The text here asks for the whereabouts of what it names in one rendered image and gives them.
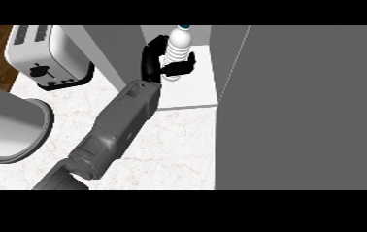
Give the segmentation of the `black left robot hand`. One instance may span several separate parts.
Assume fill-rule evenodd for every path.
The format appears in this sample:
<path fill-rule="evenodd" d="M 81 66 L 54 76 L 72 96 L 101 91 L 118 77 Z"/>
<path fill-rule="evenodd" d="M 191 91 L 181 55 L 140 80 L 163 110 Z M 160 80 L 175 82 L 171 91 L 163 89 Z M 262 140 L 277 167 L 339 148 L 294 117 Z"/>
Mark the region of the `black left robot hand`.
<path fill-rule="evenodd" d="M 188 54 L 187 61 L 172 62 L 160 66 L 159 57 L 168 46 L 168 35 L 159 35 L 143 47 L 140 60 L 140 75 L 147 82 L 160 82 L 160 76 L 175 77 L 193 71 L 196 63 L 194 52 Z"/>

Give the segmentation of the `clear plastic water bottle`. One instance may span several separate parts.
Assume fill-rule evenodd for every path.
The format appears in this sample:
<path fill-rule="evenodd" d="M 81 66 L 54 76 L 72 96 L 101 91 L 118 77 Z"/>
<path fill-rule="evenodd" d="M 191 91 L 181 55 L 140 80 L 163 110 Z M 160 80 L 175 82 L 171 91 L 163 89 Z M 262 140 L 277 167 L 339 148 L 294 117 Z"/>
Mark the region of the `clear plastic water bottle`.
<path fill-rule="evenodd" d="M 163 79 L 174 82 L 193 71 L 194 53 L 190 52 L 188 26 L 179 25 L 171 32 L 162 60 Z"/>

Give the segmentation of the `grey round container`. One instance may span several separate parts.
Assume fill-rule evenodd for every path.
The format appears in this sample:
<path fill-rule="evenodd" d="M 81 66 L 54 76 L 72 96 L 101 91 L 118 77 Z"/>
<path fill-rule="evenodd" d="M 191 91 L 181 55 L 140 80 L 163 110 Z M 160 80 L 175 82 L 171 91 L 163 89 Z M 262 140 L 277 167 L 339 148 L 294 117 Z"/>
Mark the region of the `grey round container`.
<path fill-rule="evenodd" d="M 54 122 L 50 105 L 0 89 L 0 164 L 10 164 L 39 149 Z"/>

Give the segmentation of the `white and black toaster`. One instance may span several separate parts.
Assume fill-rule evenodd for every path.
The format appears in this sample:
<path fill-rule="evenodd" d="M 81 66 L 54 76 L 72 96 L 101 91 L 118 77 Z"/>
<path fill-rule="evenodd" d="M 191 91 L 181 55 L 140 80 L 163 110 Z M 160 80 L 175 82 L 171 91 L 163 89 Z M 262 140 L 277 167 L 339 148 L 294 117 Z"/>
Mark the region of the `white and black toaster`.
<path fill-rule="evenodd" d="M 94 64 L 60 25 L 14 25 L 4 57 L 45 91 L 84 85 L 92 78 Z"/>

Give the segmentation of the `grey cabinet door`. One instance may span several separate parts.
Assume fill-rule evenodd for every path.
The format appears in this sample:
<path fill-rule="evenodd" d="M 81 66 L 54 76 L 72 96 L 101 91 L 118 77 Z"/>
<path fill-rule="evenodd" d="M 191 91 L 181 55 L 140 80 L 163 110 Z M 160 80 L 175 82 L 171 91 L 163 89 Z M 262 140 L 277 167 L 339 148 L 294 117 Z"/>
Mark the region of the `grey cabinet door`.
<path fill-rule="evenodd" d="M 367 188 L 367 26 L 250 27 L 216 131 L 216 186 Z"/>

